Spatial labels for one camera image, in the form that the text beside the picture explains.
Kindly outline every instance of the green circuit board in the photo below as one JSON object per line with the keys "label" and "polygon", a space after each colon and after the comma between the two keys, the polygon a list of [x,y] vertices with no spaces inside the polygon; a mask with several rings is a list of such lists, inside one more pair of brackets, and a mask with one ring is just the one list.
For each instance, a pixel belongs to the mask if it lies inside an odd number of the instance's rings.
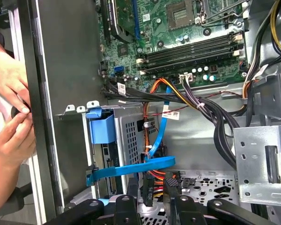
{"label": "green circuit board", "polygon": [[[237,2],[237,0],[209,0],[210,13],[215,14],[235,2]],[[149,91],[155,79],[158,77],[168,76],[179,78],[179,74],[190,73],[193,69],[198,70],[198,68],[204,68],[205,66],[209,68],[216,66],[217,70],[213,73],[210,71],[203,71],[193,74],[194,82],[191,86],[200,87],[218,83],[229,84],[243,82],[244,78],[239,68],[242,62],[246,62],[244,51],[241,52],[240,56],[228,60],[218,60],[212,63],[187,67],[163,75],[152,76],[140,74],[140,71],[137,69],[138,64],[136,63],[136,55],[138,53],[155,53],[164,49],[196,43],[202,40],[227,35],[235,29],[235,24],[230,23],[225,26],[223,21],[219,21],[213,23],[212,26],[208,26],[210,34],[208,36],[205,35],[206,27],[201,26],[201,24],[196,24],[195,21],[198,19],[197,7],[198,4],[195,0],[137,0],[138,19],[142,35],[140,35],[139,40],[135,38],[133,43],[128,44],[124,44],[111,37],[111,43],[107,45],[103,32],[103,20],[101,15],[98,14],[102,61],[105,61],[108,65],[107,74],[105,74],[104,77],[117,78],[114,74],[114,68],[123,66],[125,75],[118,77],[121,83],[125,79],[125,85],[127,87]],[[238,5],[230,11],[227,11],[227,13],[232,11],[240,13],[242,7]],[[129,23],[125,14],[126,12],[122,12],[121,15],[124,16],[121,16],[118,20],[120,20],[121,23],[127,21],[128,25]],[[175,19],[180,19],[181,23],[178,25],[174,24],[173,20]],[[180,40],[185,35],[188,36],[188,39],[182,43]],[[162,47],[158,46],[160,41],[163,43]],[[203,75],[212,75],[216,79],[215,81],[204,80]]]}

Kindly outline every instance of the hand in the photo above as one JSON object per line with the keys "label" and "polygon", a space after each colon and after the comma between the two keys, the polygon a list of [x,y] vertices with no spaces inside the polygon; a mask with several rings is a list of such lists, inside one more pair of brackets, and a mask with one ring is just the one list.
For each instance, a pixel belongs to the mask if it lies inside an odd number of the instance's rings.
{"label": "hand", "polygon": [[19,166],[35,149],[31,113],[17,114],[0,132],[0,159],[6,166]]}
{"label": "hand", "polygon": [[0,94],[20,112],[29,113],[29,109],[17,96],[30,106],[25,65],[5,52],[0,52]]}

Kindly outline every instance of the yellow wire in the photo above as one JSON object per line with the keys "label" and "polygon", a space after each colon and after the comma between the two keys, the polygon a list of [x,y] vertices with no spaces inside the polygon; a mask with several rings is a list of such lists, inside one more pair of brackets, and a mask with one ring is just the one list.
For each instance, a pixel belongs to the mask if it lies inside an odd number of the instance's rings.
{"label": "yellow wire", "polygon": [[275,43],[281,48],[281,43],[278,39],[278,36],[277,36],[277,31],[276,31],[276,13],[277,13],[277,9],[278,9],[278,5],[280,3],[281,0],[277,0],[274,4],[274,10],[271,14],[271,32],[272,32],[272,35],[273,35],[273,38],[274,38],[274,41]]}
{"label": "yellow wire", "polygon": [[188,101],[185,100],[185,98],[178,92],[176,91],[176,89],[173,87],[173,85],[171,85],[171,83],[169,83],[167,80],[165,79],[161,79],[162,82],[164,82],[166,85],[168,85],[175,93],[176,95],[182,100],[184,101],[189,107],[193,108],[193,109],[196,109],[194,108],[191,104],[188,103]]}
{"label": "yellow wire", "polygon": [[160,196],[162,196],[163,195],[163,193],[161,193],[161,194],[155,194],[155,195],[153,195],[153,198],[158,198],[158,197],[160,197]]}

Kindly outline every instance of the screw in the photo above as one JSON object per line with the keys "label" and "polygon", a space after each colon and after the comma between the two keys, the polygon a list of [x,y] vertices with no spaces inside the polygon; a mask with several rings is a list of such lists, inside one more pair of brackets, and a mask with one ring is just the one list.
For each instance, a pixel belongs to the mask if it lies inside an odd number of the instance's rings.
{"label": "screw", "polygon": [[215,204],[216,206],[223,205],[223,203],[221,203],[220,201],[214,201],[214,204]]}
{"label": "screw", "polygon": [[187,197],[185,197],[185,196],[181,196],[180,199],[181,199],[182,201],[187,201]]}
{"label": "screw", "polygon": [[243,23],[242,23],[241,21],[238,21],[238,22],[236,23],[236,26],[237,26],[237,27],[242,27],[242,25],[243,25]]}
{"label": "screw", "polygon": [[91,204],[89,204],[90,206],[97,206],[98,202],[92,202]]}

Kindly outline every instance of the red wire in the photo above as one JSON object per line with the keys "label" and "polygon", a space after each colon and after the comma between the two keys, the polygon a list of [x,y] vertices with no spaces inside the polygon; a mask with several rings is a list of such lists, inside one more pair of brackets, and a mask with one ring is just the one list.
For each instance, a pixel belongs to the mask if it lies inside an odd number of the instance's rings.
{"label": "red wire", "polygon": [[173,110],[170,110],[170,111],[167,111],[167,112],[161,112],[161,113],[157,113],[157,114],[152,114],[152,115],[148,115],[148,116],[144,116],[144,117],[149,117],[149,116],[158,116],[158,115],[162,115],[162,114],[165,114],[165,113],[171,113],[173,111],[178,111],[178,110],[181,110],[181,109],[185,109],[187,108],[188,106],[183,106],[181,108],[178,108],[178,109],[173,109]]}
{"label": "red wire", "polygon": [[239,94],[237,94],[237,93],[235,93],[235,92],[232,92],[232,91],[228,91],[228,90],[223,90],[223,91],[220,91],[220,92],[218,92],[218,93],[209,95],[209,96],[207,96],[207,97],[210,98],[210,97],[213,97],[213,96],[220,95],[220,94],[222,94],[222,93],[229,93],[229,94],[237,95],[237,96],[239,96],[240,98],[242,98],[241,95],[239,95]]}

